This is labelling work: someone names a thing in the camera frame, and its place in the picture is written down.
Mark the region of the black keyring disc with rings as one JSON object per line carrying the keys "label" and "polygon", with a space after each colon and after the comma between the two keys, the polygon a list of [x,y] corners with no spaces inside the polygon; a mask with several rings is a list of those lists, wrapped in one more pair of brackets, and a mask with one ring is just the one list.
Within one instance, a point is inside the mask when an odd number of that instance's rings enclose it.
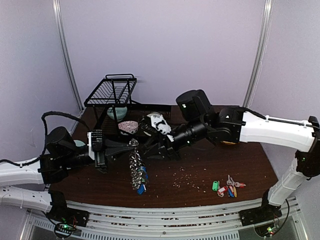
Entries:
{"label": "black keyring disc with rings", "polygon": [[147,187],[149,176],[147,181],[142,181],[141,178],[141,167],[146,167],[138,150],[139,143],[136,139],[132,138],[129,141],[130,146],[135,146],[135,149],[129,154],[129,169],[131,177],[131,185],[134,190],[137,191],[141,184]]}

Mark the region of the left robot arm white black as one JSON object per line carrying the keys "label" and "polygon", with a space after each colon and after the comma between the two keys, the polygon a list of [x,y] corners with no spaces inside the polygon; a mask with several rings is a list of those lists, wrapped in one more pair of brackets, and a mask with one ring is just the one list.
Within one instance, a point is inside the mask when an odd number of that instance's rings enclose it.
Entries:
{"label": "left robot arm white black", "polygon": [[0,203],[42,211],[50,220],[85,227],[89,212],[69,207],[62,192],[19,186],[59,183],[68,177],[70,170],[90,165],[106,173],[109,160],[135,150],[138,144],[135,139],[128,143],[112,141],[96,129],[87,133],[87,143],[77,145],[64,127],[57,127],[46,136],[44,153],[40,156],[19,162],[0,161]]}

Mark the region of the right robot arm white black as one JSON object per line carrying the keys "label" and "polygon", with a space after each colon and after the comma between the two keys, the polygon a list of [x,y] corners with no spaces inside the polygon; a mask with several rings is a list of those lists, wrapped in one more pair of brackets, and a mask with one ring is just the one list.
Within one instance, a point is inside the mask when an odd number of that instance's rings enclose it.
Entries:
{"label": "right robot arm white black", "polygon": [[178,159],[179,150],[197,141],[211,143],[267,143],[296,150],[290,168],[262,197],[259,207],[241,210],[243,226],[280,217],[281,205],[305,181],[320,173],[320,124],[315,116],[289,120],[262,115],[234,106],[216,112],[205,92],[189,90],[176,98],[185,122],[171,128],[164,117],[144,117],[141,128],[150,135],[142,147],[142,157]]}

